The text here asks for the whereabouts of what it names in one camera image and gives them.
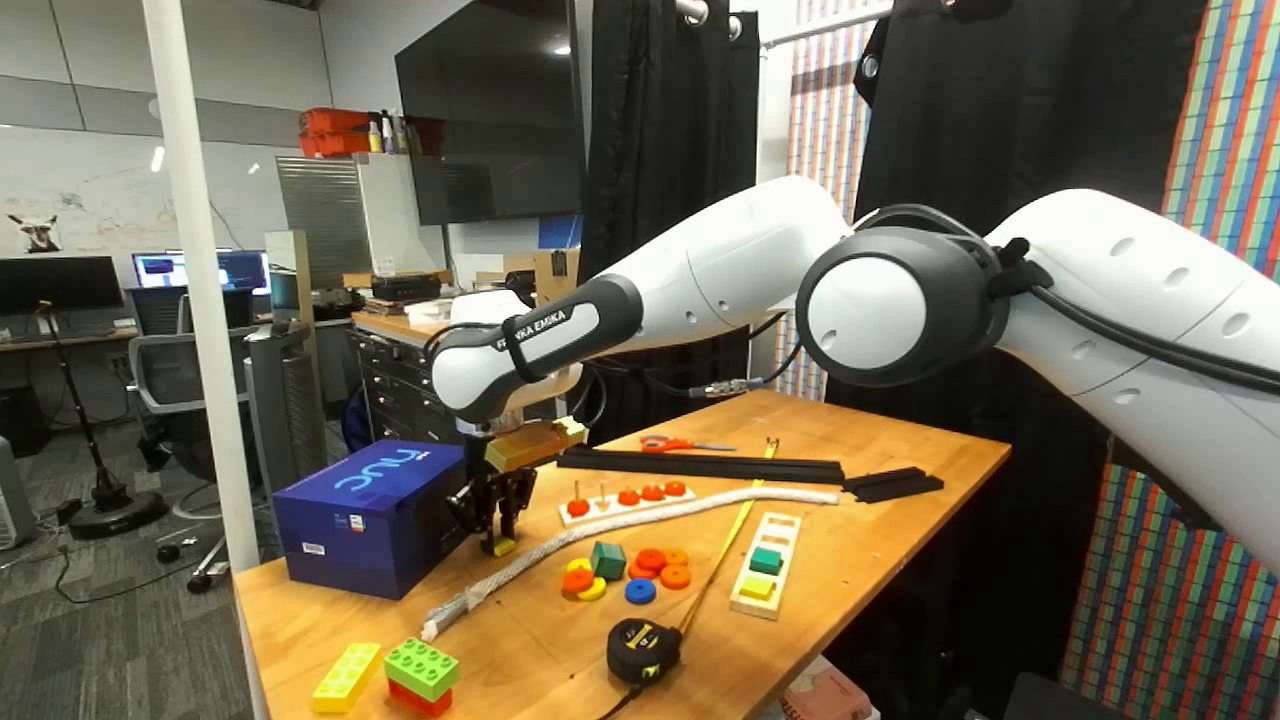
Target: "blue box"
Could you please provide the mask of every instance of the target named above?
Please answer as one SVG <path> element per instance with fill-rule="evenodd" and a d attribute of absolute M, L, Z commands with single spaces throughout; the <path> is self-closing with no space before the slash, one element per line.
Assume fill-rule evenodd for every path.
<path fill-rule="evenodd" d="M 467 485 L 459 444 L 375 440 L 277 490 L 292 579 L 405 595 L 465 536 L 448 496 Z"/>

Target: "white robotic arm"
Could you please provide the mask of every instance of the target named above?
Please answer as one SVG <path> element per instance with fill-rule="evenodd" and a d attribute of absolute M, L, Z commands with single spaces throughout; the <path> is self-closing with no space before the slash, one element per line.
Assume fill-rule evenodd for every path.
<path fill-rule="evenodd" d="M 932 207 L 847 228 L 822 184 L 767 180 L 559 304 L 448 329 L 426 385 L 486 428 L 582 361 L 723 335 L 784 299 L 804 352 L 847 385 L 908 385 L 986 349 L 1025 361 L 1280 572 L 1280 288 L 1099 190 L 1045 195 L 982 240 Z"/>

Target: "floor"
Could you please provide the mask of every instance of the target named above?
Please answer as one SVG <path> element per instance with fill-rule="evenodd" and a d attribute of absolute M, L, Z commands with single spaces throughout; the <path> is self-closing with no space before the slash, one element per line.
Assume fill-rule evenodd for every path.
<path fill-rule="evenodd" d="M 114 479 L 208 514 L 215 488 L 177 463 L 149 470 L 136 423 L 102 423 Z M 40 536 L 0 550 L 0 716 L 26 720 L 239 720 L 245 656 L 229 579 L 190 592 L 190 550 L 157 559 L 157 539 L 215 525 L 166 514 L 149 526 L 73 539 L 57 520 L 65 498 L 88 498 L 93 453 L 79 432 L 21 457 L 21 479 Z"/>

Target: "cabinet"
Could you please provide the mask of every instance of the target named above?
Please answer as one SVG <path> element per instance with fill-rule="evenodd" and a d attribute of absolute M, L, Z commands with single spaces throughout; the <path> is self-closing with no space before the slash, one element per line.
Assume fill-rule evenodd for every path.
<path fill-rule="evenodd" d="M 361 330 L 356 361 L 372 437 L 457 440 L 454 415 L 420 385 L 420 345 Z"/>

